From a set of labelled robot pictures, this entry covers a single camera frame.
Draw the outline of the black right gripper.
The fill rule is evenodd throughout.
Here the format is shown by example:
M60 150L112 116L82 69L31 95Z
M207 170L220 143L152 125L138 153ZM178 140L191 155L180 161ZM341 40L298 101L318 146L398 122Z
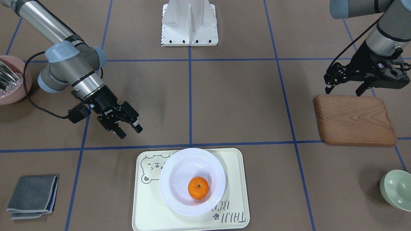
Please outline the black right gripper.
M120 139L124 139L127 135L119 127L119 122L131 125L137 133L143 131L138 121L138 112L127 101L119 104L117 97L108 86L103 86L87 98L86 104L93 105L92 109L98 114L97 120L104 129L115 133Z

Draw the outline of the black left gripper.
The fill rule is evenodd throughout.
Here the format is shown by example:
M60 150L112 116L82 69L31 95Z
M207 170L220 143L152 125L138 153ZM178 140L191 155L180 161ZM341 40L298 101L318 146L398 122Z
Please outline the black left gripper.
M333 63L324 74L326 84L325 93L330 94L335 86L348 81L360 81L362 84L356 89L356 96L360 97L370 88L401 89L406 85L406 78L395 81L389 73L389 64L392 59L403 53L401 46L394 46L389 56L376 54L364 41L353 55L350 63L343 66Z

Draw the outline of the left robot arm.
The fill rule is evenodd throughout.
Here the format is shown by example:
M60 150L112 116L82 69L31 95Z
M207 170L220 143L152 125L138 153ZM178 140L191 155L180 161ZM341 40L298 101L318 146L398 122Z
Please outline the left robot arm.
M330 14L335 19L381 14L358 38L368 34L351 61L342 65L335 58L324 75L325 92L340 84L361 82L361 96L370 88L401 89L410 83L410 64L402 58L411 40L409 0L331 0Z

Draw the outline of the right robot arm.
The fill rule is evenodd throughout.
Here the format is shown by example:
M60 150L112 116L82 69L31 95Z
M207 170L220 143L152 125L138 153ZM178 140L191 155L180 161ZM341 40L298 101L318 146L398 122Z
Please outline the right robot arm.
M52 43L43 53L48 65L40 72L38 85L49 93L71 86L72 94L80 100L60 119L78 123L91 114L91 108L104 129L121 139L126 133L119 127L120 122L131 125L137 133L142 132L138 112L126 101L119 104L115 94L97 73L107 64L107 56L101 48L88 46L38 0L2 0L1 5L12 9Z

